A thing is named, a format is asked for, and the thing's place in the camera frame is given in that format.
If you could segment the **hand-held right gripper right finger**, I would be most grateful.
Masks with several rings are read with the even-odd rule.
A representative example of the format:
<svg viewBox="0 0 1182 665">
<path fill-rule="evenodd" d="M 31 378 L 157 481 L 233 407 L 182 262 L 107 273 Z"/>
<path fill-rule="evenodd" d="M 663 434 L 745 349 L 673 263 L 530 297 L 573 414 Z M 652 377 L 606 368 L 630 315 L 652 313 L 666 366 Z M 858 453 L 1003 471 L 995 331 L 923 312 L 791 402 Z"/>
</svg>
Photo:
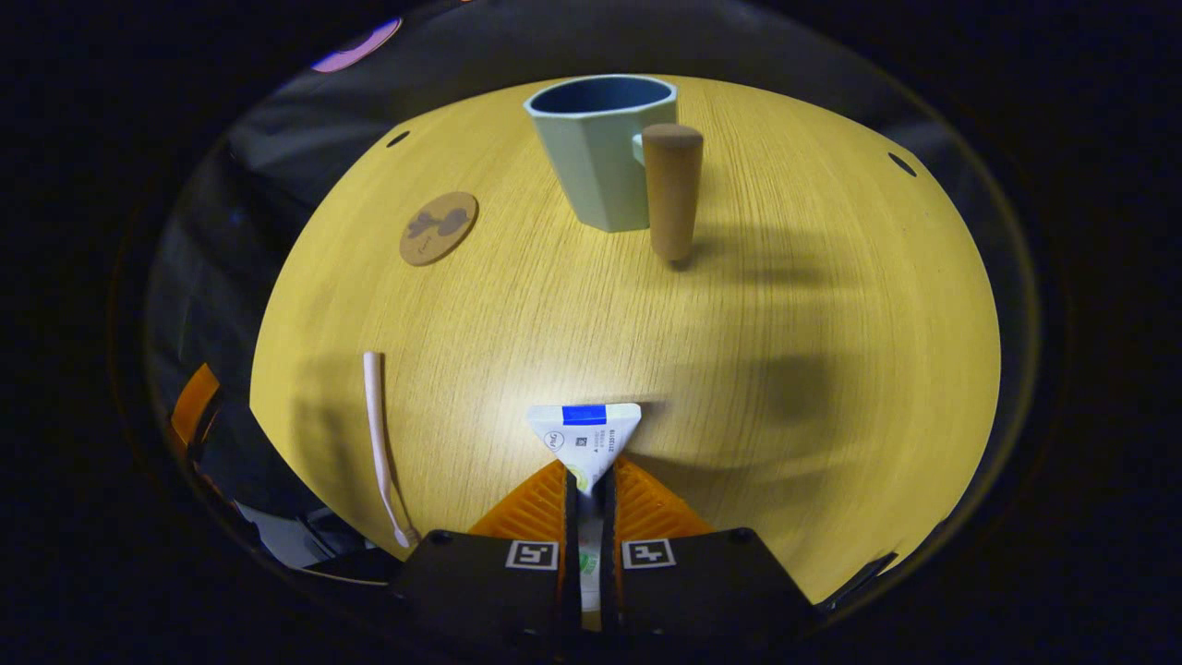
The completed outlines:
<svg viewBox="0 0 1182 665">
<path fill-rule="evenodd" d="M 660 647 L 779 647 L 814 604 L 751 527 L 717 530 L 634 459 L 605 478 L 602 630 Z"/>
</svg>

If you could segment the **round cork coaster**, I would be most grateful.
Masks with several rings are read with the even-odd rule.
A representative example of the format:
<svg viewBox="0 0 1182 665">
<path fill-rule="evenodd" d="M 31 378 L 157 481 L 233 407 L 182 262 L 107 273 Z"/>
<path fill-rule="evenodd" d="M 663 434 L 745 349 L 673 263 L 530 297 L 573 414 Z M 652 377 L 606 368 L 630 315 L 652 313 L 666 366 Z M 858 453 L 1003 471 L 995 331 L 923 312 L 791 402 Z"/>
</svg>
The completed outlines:
<svg viewBox="0 0 1182 665">
<path fill-rule="evenodd" d="M 411 215 L 398 241 L 405 265 L 422 268 L 443 260 L 472 230 L 478 219 L 478 200 L 470 193 L 446 193 L 431 198 Z"/>
</svg>

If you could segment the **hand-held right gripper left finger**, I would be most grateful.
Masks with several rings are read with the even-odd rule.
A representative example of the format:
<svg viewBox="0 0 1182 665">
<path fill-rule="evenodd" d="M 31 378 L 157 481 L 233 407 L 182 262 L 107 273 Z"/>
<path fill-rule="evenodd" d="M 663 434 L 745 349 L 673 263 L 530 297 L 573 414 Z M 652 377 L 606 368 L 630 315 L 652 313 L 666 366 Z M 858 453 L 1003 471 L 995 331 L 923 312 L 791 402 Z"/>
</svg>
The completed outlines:
<svg viewBox="0 0 1182 665">
<path fill-rule="evenodd" d="M 570 472 L 553 459 L 468 532 L 435 529 L 392 578 L 398 626 L 435 648 L 561 648 L 582 622 Z"/>
</svg>

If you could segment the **white toothbrush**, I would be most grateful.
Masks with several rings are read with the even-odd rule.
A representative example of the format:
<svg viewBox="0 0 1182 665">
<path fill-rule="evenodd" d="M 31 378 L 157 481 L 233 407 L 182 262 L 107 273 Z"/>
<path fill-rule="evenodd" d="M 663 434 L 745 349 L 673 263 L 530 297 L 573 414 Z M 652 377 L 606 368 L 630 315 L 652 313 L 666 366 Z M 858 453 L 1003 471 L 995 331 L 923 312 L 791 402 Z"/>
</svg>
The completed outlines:
<svg viewBox="0 0 1182 665">
<path fill-rule="evenodd" d="M 368 438 L 374 458 L 374 472 L 379 489 L 381 506 L 392 526 L 396 543 L 405 549 L 418 543 L 418 534 L 413 526 L 405 526 L 395 508 L 400 500 L 387 435 L 385 392 L 383 357 L 379 352 L 362 356 L 364 392 L 366 392 Z"/>
</svg>

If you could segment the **black backdrop cloth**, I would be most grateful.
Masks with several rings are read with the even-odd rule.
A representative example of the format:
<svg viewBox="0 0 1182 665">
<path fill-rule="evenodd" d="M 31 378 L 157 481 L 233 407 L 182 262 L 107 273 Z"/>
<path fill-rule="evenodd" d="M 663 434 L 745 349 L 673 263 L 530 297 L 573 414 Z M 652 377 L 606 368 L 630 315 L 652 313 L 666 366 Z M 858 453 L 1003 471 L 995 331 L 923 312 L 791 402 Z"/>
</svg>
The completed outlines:
<svg viewBox="0 0 1182 665">
<path fill-rule="evenodd" d="M 240 116 L 165 224 L 147 304 L 165 400 L 202 363 L 228 405 L 204 468 L 243 497 L 296 472 L 247 411 L 266 300 L 309 216 L 368 146 L 414 116 L 564 73 L 688 73 L 814 103 L 922 161 L 965 216 L 1000 307 L 999 413 L 986 459 L 1017 441 L 1037 371 L 1030 245 L 993 170 L 886 71 L 754 0 L 434 0 L 335 73 L 305 70 Z"/>
</svg>

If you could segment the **white toothpaste tube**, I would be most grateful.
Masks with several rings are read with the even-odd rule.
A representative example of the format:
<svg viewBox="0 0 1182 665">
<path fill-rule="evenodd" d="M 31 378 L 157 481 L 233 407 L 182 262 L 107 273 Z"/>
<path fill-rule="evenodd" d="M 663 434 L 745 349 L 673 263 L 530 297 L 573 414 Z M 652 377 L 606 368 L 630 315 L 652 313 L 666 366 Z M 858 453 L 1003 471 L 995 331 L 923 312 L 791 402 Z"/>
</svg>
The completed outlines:
<svg viewBox="0 0 1182 665">
<path fill-rule="evenodd" d="M 533 432 L 574 480 L 574 563 L 584 619 L 602 611 L 608 508 L 597 487 L 612 470 L 641 419 L 642 408 L 635 403 L 532 405 L 526 411 Z"/>
</svg>

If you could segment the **green cup with wooden handle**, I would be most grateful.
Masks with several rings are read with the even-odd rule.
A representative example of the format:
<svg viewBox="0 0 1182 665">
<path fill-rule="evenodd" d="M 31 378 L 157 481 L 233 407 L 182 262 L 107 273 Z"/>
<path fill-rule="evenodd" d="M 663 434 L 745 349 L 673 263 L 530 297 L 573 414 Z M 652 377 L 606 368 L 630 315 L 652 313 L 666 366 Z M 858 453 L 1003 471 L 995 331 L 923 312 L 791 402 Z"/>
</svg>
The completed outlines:
<svg viewBox="0 0 1182 665">
<path fill-rule="evenodd" d="M 574 219 L 597 230 L 647 230 L 665 262 L 691 257 L 704 135 L 678 119 L 678 89 L 609 73 L 548 85 L 524 109 Z"/>
</svg>

